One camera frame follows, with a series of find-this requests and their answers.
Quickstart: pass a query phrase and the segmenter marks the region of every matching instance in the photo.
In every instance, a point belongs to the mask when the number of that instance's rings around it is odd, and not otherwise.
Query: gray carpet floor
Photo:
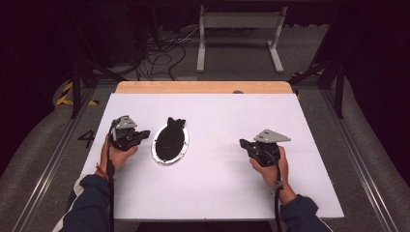
[[[255,30],[244,36],[230,30],[214,31],[208,33],[205,72],[195,71],[198,43],[191,41],[184,44],[186,56],[172,69],[172,74],[180,80],[192,81],[288,80],[292,73],[308,68],[326,31],[326,26],[283,28],[278,44],[278,54],[284,67],[282,74],[275,72],[265,45],[266,38],[269,39],[272,32]],[[178,46],[168,54],[172,61],[176,62],[183,57],[184,50]],[[167,59],[162,56],[157,62],[166,63]],[[141,80],[146,79],[144,74],[155,80],[170,79],[167,74],[151,75],[152,65],[148,62],[145,65],[146,69],[138,69]],[[120,71],[124,68],[118,65],[113,70]],[[168,73],[168,69],[169,65],[155,65],[153,73]],[[137,74],[132,72],[127,74],[126,78],[137,79]],[[348,81],[343,98],[344,119],[340,120],[333,116],[334,111],[326,102],[326,96],[334,93],[334,87],[330,90],[318,90],[314,85],[315,80],[316,77],[312,76],[293,88],[300,91],[301,107],[327,171],[335,183],[337,197],[345,213],[345,218],[327,219],[326,222],[334,231],[410,231],[409,187],[397,174],[389,156],[366,122]],[[65,85],[66,83],[62,84],[56,91],[54,102]],[[65,212],[69,192],[89,152],[87,141],[78,138],[89,130],[97,131],[109,95],[115,91],[115,86],[116,83],[110,79],[100,78],[100,84],[95,90],[82,90],[83,94],[87,91],[90,93],[91,100],[100,103],[85,103],[86,106],[75,121],[73,133],[62,151],[61,160],[57,162],[56,172],[49,176],[50,182],[46,185],[39,180],[56,153],[56,148],[61,146],[60,139],[66,128],[73,124],[70,118],[73,107],[56,105],[56,109],[26,137],[0,180],[0,231],[14,231],[18,221],[25,221],[23,226],[20,224],[16,227],[20,228],[18,231],[52,230]],[[351,149],[340,130],[340,123],[347,127],[349,136],[383,199],[382,207],[388,210],[395,228],[386,228],[381,223],[383,219],[377,214],[374,202],[369,199],[366,181],[361,178],[360,170],[354,165]],[[19,220],[21,213],[27,211],[27,202],[33,202],[30,197],[36,187],[44,187],[44,195],[30,208],[31,217],[24,215]],[[116,222],[115,226],[117,231],[135,231],[138,222]]]

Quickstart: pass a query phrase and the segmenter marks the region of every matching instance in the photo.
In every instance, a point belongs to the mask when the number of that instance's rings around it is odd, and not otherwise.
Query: black object
[[[280,159],[277,143],[249,142],[240,139],[241,147],[248,151],[248,156],[254,158],[262,167],[273,166]]]
[[[157,139],[156,152],[161,160],[173,160],[184,147],[185,135],[183,132],[186,120],[169,117]]]
[[[114,119],[109,129],[109,143],[116,149],[128,151],[130,147],[139,145],[142,139],[150,136],[149,130],[135,131],[136,123],[128,116]]]

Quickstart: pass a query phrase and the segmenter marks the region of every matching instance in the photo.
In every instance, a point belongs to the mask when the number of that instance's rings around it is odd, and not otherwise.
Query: metal plate
[[[176,162],[178,162],[179,160],[181,160],[181,158],[185,155],[185,153],[187,152],[188,149],[188,145],[190,143],[190,137],[188,136],[188,130],[187,128],[183,128],[183,133],[184,133],[184,145],[181,149],[181,152],[178,154],[178,156],[176,156],[174,159],[171,160],[164,160],[164,159],[160,159],[160,157],[157,154],[156,151],[156,147],[157,147],[157,140],[158,137],[160,136],[160,133],[167,127],[167,124],[165,124],[163,127],[161,127],[158,132],[155,134],[154,136],[154,140],[153,140],[153,145],[151,147],[151,151],[153,154],[153,158],[156,161],[157,164],[162,165],[162,166],[169,166],[172,164],[175,164]]]

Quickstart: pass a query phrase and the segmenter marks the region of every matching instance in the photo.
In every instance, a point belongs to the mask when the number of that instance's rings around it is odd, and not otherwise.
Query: metal bar
[[[67,144],[70,141],[73,131],[76,125],[78,124],[79,119],[81,118],[81,115],[84,112],[84,109],[88,105],[87,102],[91,100],[94,94],[94,91],[95,89],[85,90],[84,100],[83,100],[83,103],[81,104],[82,107],[78,111],[78,115],[75,118],[70,119],[69,123],[67,124],[67,127],[64,130],[63,135],[56,149],[54,150],[53,155],[50,158],[50,161],[48,162],[48,165],[45,167],[42,176],[40,177],[29,200],[27,201],[26,206],[24,207],[23,211],[21,212],[20,217],[15,223],[15,227],[12,230],[13,232],[15,231],[22,232],[28,229],[58,169],[58,166],[63,158],[64,152],[67,148]]]
[[[362,156],[355,142],[353,141],[349,129],[345,125],[344,121],[338,118],[338,115],[334,110],[334,101],[331,93],[328,90],[321,90],[321,94],[330,112],[332,113],[333,118],[335,119],[335,122],[338,126],[338,129],[340,130],[340,133],[343,136],[343,139],[349,150],[349,158],[351,159],[352,164],[358,174],[358,177],[362,182],[362,186],[365,189],[368,200],[370,201],[370,204],[372,205],[373,210],[376,213],[377,218],[379,219],[383,231],[398,231],[397,227],[395,226],[395,222],[393,221],[393,218],[390,215],[389,210],[387,209],[386,204],[383,201],[379,189],[374,183],[373,179],[371,178],[371,175],[367,170],[366,164],[363,161]]]

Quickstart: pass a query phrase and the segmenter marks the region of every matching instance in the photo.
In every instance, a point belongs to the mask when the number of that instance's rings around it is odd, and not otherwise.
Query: table
[[[235,90],[244,94],[229,94]],[[266,113],[275,110],[280,113]],[[116,173],[116,219],[274,218],[273,196],[239,146],[240,138],[252,140],[264,126],[292,139],[278,145],[288,152],[294,190],[315,199],[320,217],[343,217],[297,97],[286,82],[122,82],[110,97],[81,174],[95,171],[110,122],[125,114],[136,121],[138,131],[150,130],[152,135]],[[150,139],[169,115],[187,120],[190,145],[179,162],[164,167],[152,159]]]

